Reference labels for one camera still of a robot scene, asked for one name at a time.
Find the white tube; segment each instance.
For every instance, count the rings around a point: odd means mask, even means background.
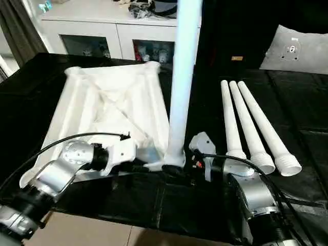
[[[258,166],[265,174],[272,173],[276,167],[270,155],[267,154],[257,133],[252,118],[248,112],[246,104],[242,99],[236,81],[230,82],[230,89],[234,99],[237,113],[240,119],[242,130],[251,154],[251,161]]]
[[[197,48],[197,32],[202,0],[178,1],[178,27],[174,49],[171,91],[169,145],[165,161],[184,166],[185,142],[190,89]]]
[[[234,108],[232,106],[229,86],[226,80],[221,81],[221,92],[226,132],[225,137],[227,139],[227,155],[246,159],[246,155],[241,147]]]
[[[286,148],[268,118],[252,96],[243,81],[238,83],[240,92],[244,97],[263,137],[265,138],[272,154],[275,157],[275,165],[282,176],[293,176],[302,170],[302,166]]]

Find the table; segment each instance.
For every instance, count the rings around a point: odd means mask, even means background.
[[[63,73],[66,68],[135,63],[38,54],[1,83],[0,180],[40,149],[66,80]],[[159,78],[169,114],[172,71],[163,69]],[[217,153],[226,152],[222,79],[245,81],[287,148],[302,164],[303,170],[296,176],[274,173],[271,177],[289,195],[316,239],[326,243],[328,76],[265,70],[236,71],[232,76],[197,71],[192,85],[186,150],[191,138],[205,131]],[[247,151],[243,134],[240,135]],[[19,177],[11,183],[5,200],[10,200],[17,190]],[[144,173],[72,184],[54,210],[233,243],[221,191],[220,180],[213,183],[198,180],[192,185],[161,173]]]

